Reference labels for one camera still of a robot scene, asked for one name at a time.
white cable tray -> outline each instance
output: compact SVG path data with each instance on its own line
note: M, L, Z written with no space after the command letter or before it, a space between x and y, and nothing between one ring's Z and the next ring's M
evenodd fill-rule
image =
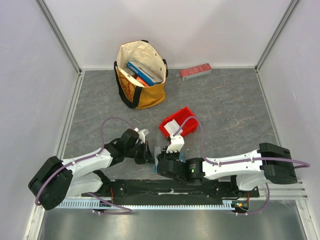
M121 205L133 210L234 210L231 200L222 200L222 205ZM100 206L98 199L65 199L56 209L118 209Z

red plastic bin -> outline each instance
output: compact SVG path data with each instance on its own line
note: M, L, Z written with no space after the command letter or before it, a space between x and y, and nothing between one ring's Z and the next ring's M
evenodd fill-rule
M187 119L187 117L190 116L196 116L194 113L187 107L185 106L181 110L175 112L174 114L166 117L163 122L160 124L159 129L163 133L163 135L167 138L170 136L170 134L167 132L165 129L165 125L168 122L171 122L173 119L179 124L179 126L182 125L182 123ZM198 122L195 119L189 119L185 125L182 127L183 132L181 133L182 137L187 136L190 133L194 133L197 130L198 127Z

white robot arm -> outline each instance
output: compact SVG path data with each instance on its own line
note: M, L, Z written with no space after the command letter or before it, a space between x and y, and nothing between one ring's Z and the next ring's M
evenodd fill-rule
M147 129L128 129L121 138L116 138L91 153L69 159L50 157L30 181L28 187L39 202L50 210L64 198L97 192L109 179L99 170L121 163L124 158L133 158L137 164L152 163L154 158L146 141ZM49 178L56 174L49 183Z
M183 145L182 136L170 136L170 145L157 156L159 175L191 185L201 184L204 179L216 180L234 176L240 191L251 191L256 186L269 182L293 184L298 181L291 162L255 160L261 157L291 159L288 149L271 143L261 143L260 149L236 156L207 157L206 160L191 158L186 162L179 160Z

gray floor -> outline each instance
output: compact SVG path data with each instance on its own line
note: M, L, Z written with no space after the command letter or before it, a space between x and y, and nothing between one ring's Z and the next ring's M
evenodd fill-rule
M167 144L158 126L164 118L188 106L205 129L205 154L226 157L246 153L259 143L276 143L260 86L253 69L213 69L211 75L180 81L170 70L165 102L148 109L129 109L118 95L113 71L87 71L76 106L64 158L77 157L101 146L100 126L110 116L120 116L138 128L147 128L151 150ZM107 122L106 141L127 129L119 120ZM199 157L201 132L184 138L185 158ZM111 179L159 179L151 165L132 159L104 172ZM251 210L262 201L252 203ZM54 209L47 213L40 239L45 240L162 240L260 239L303 240L297 208L272 202L262 213L235 217L229 212L203 210L140 210L133 215L97 216L88 210Z
M259 148L259 143L276 144L256 73L253 69L213 69L212 74L181 82L180 71L170 70L166 99L147 109L129 109L121 101L115 73L87 71L76 106L64 158L77 157L101 146L100 127L110 116L123 117L138 128L147 128L150 149L167 141L158 126L164 118L188 106L205 130L207 157L238 155ZM128 128L125 122L105 124L106 141L118 138ZM201 131L184 138L185 158L200 157ZM104 172L112 179L161 179L151 165L136 165L126 159Z

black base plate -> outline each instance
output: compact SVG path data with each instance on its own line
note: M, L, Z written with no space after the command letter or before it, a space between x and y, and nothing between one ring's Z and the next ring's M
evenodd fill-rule
M109 183L113 191L113 203L117 205L221 205L224 198L258 198L259 190L231 191L229 181L206 180L202 185L193 186L175 180L117 179ZM109 188L96 192L98 197L111 197Z

